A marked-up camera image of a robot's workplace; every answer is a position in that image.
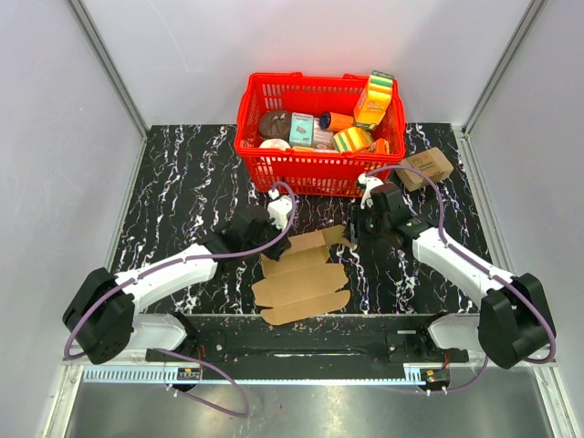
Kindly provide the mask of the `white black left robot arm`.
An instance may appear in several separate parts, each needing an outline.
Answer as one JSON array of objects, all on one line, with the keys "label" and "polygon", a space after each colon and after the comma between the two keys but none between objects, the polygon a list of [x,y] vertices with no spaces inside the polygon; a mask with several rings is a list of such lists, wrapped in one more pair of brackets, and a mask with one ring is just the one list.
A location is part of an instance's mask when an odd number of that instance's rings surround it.
[{"label": "white black left robot arm", "polygon": [[87,357],[99,365],[126,350],[153,350],[189,360],[200,343],[194,325],[180,312],[148,314],[146,308],[189,286],[214,281],[249,256],[279,260],[291,246],[287,233],[295,209],[288,196],[267,207],[248,206],[176,255],[118,274],[93,270],[62,317],[70,332],[65,358]]}]

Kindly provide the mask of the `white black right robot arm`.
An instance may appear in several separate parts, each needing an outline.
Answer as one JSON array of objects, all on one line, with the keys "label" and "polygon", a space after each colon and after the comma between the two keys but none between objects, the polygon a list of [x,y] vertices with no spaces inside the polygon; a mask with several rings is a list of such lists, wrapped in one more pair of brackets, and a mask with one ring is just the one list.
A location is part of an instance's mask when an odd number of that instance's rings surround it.
[{"label": "white black right robot arm", "polygon": [[427,361],[449,349],[478,351],[510,369],[556,347],[556,329],[542,283],[493,266],[455,242],[441,227],[414,215],[391,182],[361,175],[360,201],[350,211],[345,236],[353,244],[385,241],[440,273],[477,306],[475,314],[443,314],[422,329],[414,344]]}]

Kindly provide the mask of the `brown cardboard box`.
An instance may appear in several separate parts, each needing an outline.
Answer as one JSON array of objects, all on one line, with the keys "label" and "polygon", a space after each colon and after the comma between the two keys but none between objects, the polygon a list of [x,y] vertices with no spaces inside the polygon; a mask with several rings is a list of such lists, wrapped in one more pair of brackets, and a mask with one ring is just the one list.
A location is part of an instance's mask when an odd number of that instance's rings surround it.
[{"label": "brown cardboard box", "polygon": [[343,232],[343,226],[335,225],[296,235],[279,260],[260,257],[264,278],[252,290],[266,323],[281,326],[338,311],[349,303],[344,266],[329,261],[333,245],[353,247]]}]

